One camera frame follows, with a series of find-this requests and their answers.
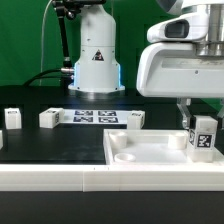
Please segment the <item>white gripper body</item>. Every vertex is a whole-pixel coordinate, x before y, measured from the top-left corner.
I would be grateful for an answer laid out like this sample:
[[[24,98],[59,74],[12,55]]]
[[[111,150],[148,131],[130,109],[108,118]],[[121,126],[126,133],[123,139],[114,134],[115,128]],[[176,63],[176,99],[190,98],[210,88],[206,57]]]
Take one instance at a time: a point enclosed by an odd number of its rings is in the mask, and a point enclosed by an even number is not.
[[[224,57],[198,57],[190,43],[156,43],[141,54],[136,88],[145,97],[224,98]]]

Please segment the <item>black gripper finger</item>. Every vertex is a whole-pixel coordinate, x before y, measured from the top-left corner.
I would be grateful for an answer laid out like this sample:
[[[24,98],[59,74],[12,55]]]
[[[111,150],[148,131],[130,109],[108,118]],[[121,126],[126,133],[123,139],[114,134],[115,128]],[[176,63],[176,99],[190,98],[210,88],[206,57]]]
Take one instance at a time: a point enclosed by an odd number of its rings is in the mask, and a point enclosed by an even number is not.
[[[184,129],[191,129],[194,127],[195,119],[189,111],[189,106],[191,105],[190,98],[178,98],[177,107],[182,115],[182,126]]]
[[[220,100],[221,109],[217,114],[218,128],[224,129],[224,98]]]

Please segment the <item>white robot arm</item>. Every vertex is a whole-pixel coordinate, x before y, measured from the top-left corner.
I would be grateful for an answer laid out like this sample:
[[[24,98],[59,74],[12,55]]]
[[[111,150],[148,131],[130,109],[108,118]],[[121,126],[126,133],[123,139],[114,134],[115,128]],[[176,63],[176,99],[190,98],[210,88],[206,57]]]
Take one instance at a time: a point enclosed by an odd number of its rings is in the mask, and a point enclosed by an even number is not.
[[[145,97],[175,98],[183,127],[193,98],[224,100],[224,0],[156,0],[174,17],[147,31],[136,87]]]

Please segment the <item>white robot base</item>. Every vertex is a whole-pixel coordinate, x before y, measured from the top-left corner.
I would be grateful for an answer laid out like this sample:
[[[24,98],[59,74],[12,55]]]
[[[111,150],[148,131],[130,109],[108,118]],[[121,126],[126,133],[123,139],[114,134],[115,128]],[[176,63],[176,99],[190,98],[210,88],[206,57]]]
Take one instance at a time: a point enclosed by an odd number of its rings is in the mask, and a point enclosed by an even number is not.
[[[115,59],[116,22],[102,5],[81,12],[81,49],[69,89],[84,93],[124,91],[121,67]]]

